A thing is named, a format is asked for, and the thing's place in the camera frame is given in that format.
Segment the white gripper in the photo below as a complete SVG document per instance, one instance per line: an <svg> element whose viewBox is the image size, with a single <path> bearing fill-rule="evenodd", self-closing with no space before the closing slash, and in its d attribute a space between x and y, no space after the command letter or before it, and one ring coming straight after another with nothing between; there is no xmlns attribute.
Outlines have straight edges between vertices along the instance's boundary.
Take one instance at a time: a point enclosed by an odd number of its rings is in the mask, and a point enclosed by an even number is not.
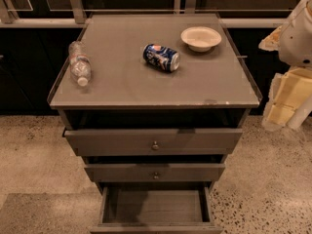
<svg viewBox="0 0 312 234"><path fill-rule="evenodd" d="M276 73L270 85L262 126L268 131L289 127L294 113L311 95L311 68L292 66L285 74Z"/></svg>

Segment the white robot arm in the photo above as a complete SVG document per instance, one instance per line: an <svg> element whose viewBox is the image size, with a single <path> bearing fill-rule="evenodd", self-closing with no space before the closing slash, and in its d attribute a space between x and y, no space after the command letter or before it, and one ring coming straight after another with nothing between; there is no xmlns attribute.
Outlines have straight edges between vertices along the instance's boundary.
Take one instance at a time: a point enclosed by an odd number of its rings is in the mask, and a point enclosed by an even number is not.
<svg viewBox="0 0 312 234"><path fill-rule="evenodd" d="M296 130L312 111L312 0L300 0L258 47L277 51L280 61L290 67L272 79L262 126L268 131Z"/></svg>

